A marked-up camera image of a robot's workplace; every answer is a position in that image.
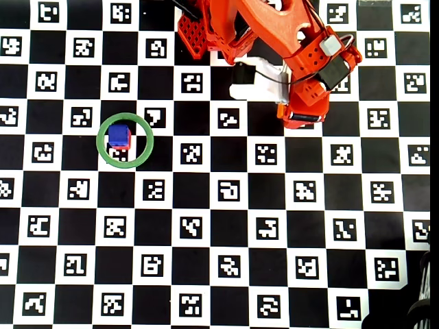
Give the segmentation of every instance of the white square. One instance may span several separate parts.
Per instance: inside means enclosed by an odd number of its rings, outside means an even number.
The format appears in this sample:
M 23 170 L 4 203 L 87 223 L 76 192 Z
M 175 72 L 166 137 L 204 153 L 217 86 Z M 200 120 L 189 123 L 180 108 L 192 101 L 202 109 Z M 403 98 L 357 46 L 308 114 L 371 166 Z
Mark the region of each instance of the white square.
M 336 154 L 332 145 L 339 145 Z M 361 173 L 360 137 L 323 137 L 322 148 L 324 173 Z
M 337 316 L 337 297 L 359 297 L 361 319 L 339 320 Z M 367 289 L 328 289 L 329 327 L 341 329 L 361 329 L 361 323 L 369 314 L 369 293 Z
M 412 165 L 418 162 L 427 164 L 426 159 L 423 159 L 420 154 L 419 157 L 409 154 L 409 145 L 412 147 L 419 145 L 417 151 L 427 151 L 430 153 L 430 137 L 400 137 L 399 138 L 399 156 L 401 157 L 401 173 L 414 175 L 429 175 L 430 166 Z
M 20 245 L 57 245 L 58 208 L 22 207 L 20 211 Z
M 56 248 L 56 284 L 95 283 L 94 245 L 59 245 Z
M 420 8 L 417 12 L 420 12 L 420 17 L 413 17 L 411 23 L 408 23 L 406 20 L 409 17 L 405 18 L 403 23 L 403 17 L 401 17 L 401 5 L 409 4 L 416 5 L 419 4 Z M 394 31 L 407 31 L 407 32 L 430 32 L 430 1 L 426 0 L 398 0 L 392 1 L 392 15 L 393 15 L 393 30 Z
M 26 134 L 23 170 L 60 171 L 62 135 Z
M 296 187 L 300 188 L 301 182 L 310 182 L 313 186 L 308 185 L 308 187 L 315 189 L 315 193 L 308 193 L 303 196 L 300 191 L 304 191 L 306 186 L 302 186 L 302 190 L 295 191 Z M 324 176 L 323 173 L 286 173 L 285 174 L 285 197 L 287 210 L 324 210 Z
M 0 40 L 0 49 L 5 51 L 5 55 L 0 56 L 0 64 L 29 64 L 30 30 L 2 29 Z
M 426 88 L 426 93 L 407 93 L 405 76 L 419 77 L 419 85 L 410 85 L 410 89 Z M 398 101 L 430 101 L 430 66 L 429 65 L 397 65 L 396 66 L 396 99 Z
M 147 255 L 158 255 L 148 258 Z M 135 286 L 170 286 L 172 278 L 172 247 L 134 246 L 132 283 Z
M 45 293 L 45 307 L 40 308 L 45 315 L 24 316 L 23 309 L 26 302 L 25 293 Z M 15 286 L 14 324 L 50 324 L 54 322 L 55 285 L 54 284 L 17 284 Z
M 63 100 L 65 80 L 66 66 L 63 64 L 29 64 L 27 72 L 27 99 Z M 44 91 L 37 91 L 37 88 L 44 88 Z
M 56 10 L 52 6 L 44 5 L 53 2 L 58 5 Z M 32 30 L 66 30 L 67 29 L 67 0 L 31 0 L 30 1 L 30 29 Z
M 404 235 L 405 235 L 405 249 L 406 250 L 430 250 L 427 235 L 429 232 L 429 225 L 422 224 L 418 232 L 413 232 L 416 221 L 430 221 L 429 212 L 421 211 L 405 211 L 404 212 Z
M 349 93 L 336 93 L 335 89 L 339 87 L 339 90 L 350 88 Z M 359 101 L 358 68 L 355 68 L 333 89 L 332 93 L 329 94 L 329 101 Z
M 209 209 L 172 209 L 172 246 L 210 247 L 211 211 Z
M 163 197 L 157 197 L 157 199 L 143 199 L 144 180 L 157 180 L 158 184 L 161 184 L 163 183 L 161 181 L 164 181 L 165 186 L 164 188 L 162 188 L 162 191 L 163 189 L 165 189 L 165 191 L 163 193 Z M 172 172 L 137 171 L 135 182 L 134 207 L 136 209 L 172 209 L 173 180 L 174 177 Z
M 397 259 L 395 261 L 396 267 L 391 267 L 390 269 L 386 269 L 385 264 L 381 269 L 376 268 L 375 259 L 376 258 L 393 258 Z M 382 276 L 386 278 L 388 273 L 393 275 L 395 272 L 399 275 L 399 281 L 380 281 L 376 279 L 375 271 L 380 270 L 381 272 L 377 272 L 378 276 Z M 377 250 L 377 249 L 367 249 L 366 250 L 366 271 L 368 276 L 368 289 L 385 289 L 385 290 L 399 290 L 407 285 L 407 259 L 405 257 L 405 250 Z
M 66 65 L 102 65 L 103 39 L 102 31 L 67 30 Z M 88 57 L 90 48 L 94 49 L 93 57 Z
M 154 136 L 174 135 L 174 101 L 138 100 L 137 115 L 148 122 Z M 145 131 L 141 127 L 137 129 L 136 135 L 146 136 Z
M 337 221 L 337 219 L 352 219 L 353 223 Z M 356 232 L 356 238 L 349 233 L 352 230 Z M 362 211 L 326 210 L 324 233 L 327 249 L 365 249 L 364 213 Z
M 210 174 L 211 209 L 248 209 L 248 175 L 247 173 L 211 173 Z
M 21 193 L 23 192 L 23 171 L 2 170 L 0 171 L 0 208 L 20 208 Z
M 180 316 L 180 296 L 201 295 L 200 317 Z M 197 312 L 196 307 L 191 306 L 191 300 L 185 299 L 187 312 Z M 209 326 L 211 324 L 211 288 L 210 286 L 171 286 L 171 325 L 173 326 Z
M 174 136 L 172 143 L 173 172 L 209 173 L 211 171 L 210 136 Z
M 140 125 L 137 125 L 136 129 L 142 129 Z M 108 135 L 104 136 L 104 145 L 107 146 L 108 143 Z M 128 150 L 128 161 L 134 161 L 137 158 L 136 155 L 137 152 L 137 136 L 131 136 L 131 148 Z M 118 160 L 119 159 L 126 159 L 127 154 L 126 151 L 120 151 L 117 149 L 113 149 L 112 147 L 109 149 L 109 155 L 111 158 Z M 135 172 L 136 168 L 128 168 L 128 169 L 121 169 L 116 168 L 112 166 L 111 164 L 108 164 L 100 155 L 99 159 L 97 161 L 97 168 L 99 171 L 105 171 L 105 172 Z
M 101 99 L 106 101 L 137 100 L 138 76 L 137 65 L 102 65 Z
M 366 39 L 374 40 L 366 44 Z M 395 33 L 393 31 L 357 31 L 357 49 L 363 55 L 363 61 L 358 66 L 395 66 Z M 374 58 L 378 51 L 386 50 L 387 58 Z
M 249 173 L 285 172 L 285 137 L 249 136 L 247 138 Z
M 279 296 L 280 303 L 277 305 L 281 308 L 280 319 L 269 319 L 258 317 L 258 296 Z M 248 287 L 248 308 L 250 314 L 250 327 L 264 326 L 272 327 L 288 327 L 289 326 L 289 293 L 288 287 Z
M 130 8 L 112 8 L 114 5 L 124 3 L 131 5 Z M 136 0 L 103 1 L 102 16 L 104 31 L 137 32 L 139 30 L 139 2 Z M 131 20 L 130 23 L 122 23 L 128 18 Z
M 313 257 L 311 262 L 301 257 Z M 288 248 L 288 287 L 327 288 L 327 250 L 320 248 Z
M 286 210 L 253 210 L 248 216 L 248 247 L 250 248 L 287 248 L 287 212 Z M 258 228 L 258 219 L 264 219 L 265 227 Z
M 69 179 L 77 180 L 76 186 L 69 186 Z M 61 171 L 59 207 L 97 208 L 98 181 L 99 173 L 97 171 Z M 85 198 L 72 199 L 77 196 L 85 196 Z
M 0 135 L 24 135 L 26 133 L 26 121 L 26 99 L 0 99 Z
M 240 266 L 233 258 L 239 257 Z M 220 287 L 248 287 L 249 263 L 247 247 L 210 248 L 210 285 Z
M 2 245 L 0 254 L 8 254 L 8 259 L 0 256 L 0 273 L 2 274 L 0 284 L 16 284 L 16 273 L 19 265 L 18 245 Z
M 102 315 L 103 294 L 109 294 L 120 298 L 123 294 L 123 303 L 116 300 L 117 305 L 113 307 L 122 307 L 123 316 Z M 132 317 L 132 285 L 131 284 L 95 284 L 93 289 L 93 324 L 131 324 Z
M 101 126 L 100 121 L 100 100 L 64 100 L 64 111 L 62 115 L 62 134 L 75 136 L 96 136 L 97 132 L 99 131 L 99 127 Z
M 211 101 L 211 136 L 247 136 L 247 124 L 247 101 Z
M 96 209 L 96 246 L 133 246 L 134 215 L 133 208 Z
M 173 66 L 175 37 L 175 32 L 139 31 L 137 64 L 139 66 Z
M 336 3 L 346 5 L 348 14 L 348 23 L 341 23 L 336 21 L 328 22 L 327 5 Z M 320 2 L 319 16 L 325 25 L 331 26 L 334 31 L 357 31 L 357 0 L 327 0 Z
M 322 137 L 323 122 L 317 122 L 312 125 L 312 129 L 288 129 L 283 128 L 285 137 Z
M 360 101 L 359 133 L 361 137 L 398 137 L 398 102 Z
M 187 87 L 182 86 L 183 79 Z M 210 101 L 211 67 L 210 66 L 175 66 L 174 67 L 174 101 Z
M 363 209 L 364 211 L 403 211 L 403 184 L 399 173 L 364 173 L 361 175 L 363 185 Z M 371 182 L 393 182 L 394 203 L 372 202 Z

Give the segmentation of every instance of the green circle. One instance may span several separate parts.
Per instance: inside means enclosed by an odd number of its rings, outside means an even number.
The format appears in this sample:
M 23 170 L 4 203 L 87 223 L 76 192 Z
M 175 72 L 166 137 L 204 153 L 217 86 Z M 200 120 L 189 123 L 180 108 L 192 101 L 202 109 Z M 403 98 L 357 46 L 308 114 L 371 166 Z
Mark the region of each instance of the green circle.
M 107 131 L 108 127 L 110 127 L 114 122 L 120 121 L 120 120 L 131 120 L 135 123 L 138 123 L 143 130 L 145 130 L 146 133 L 146 147 L 143 150 L 143 153 L 133 161 L 129 162 L 121 162 L 117 161 L 110 157 L 108 152 L 106 151 L 106 148 L 104 147 L 104 137 L 105 132 Z M 141 164 L 143 164 L 151 155 L 152 149 L 154 147 L 154 135 L 152 133 L 152 129 L 148 122 L 145 121 L 144 118 L 141 118 L 140 116 L 133 114 L 133 113 L 118 113 L 115 115 L 112 115 L 108 119 L 106 119 L 101 127 L 99 128 L 99 132 L 96 136 L 96 148 L 101 157 L 109 164 L 116 168 L 120 169 L 129 169 L 138 167 Z

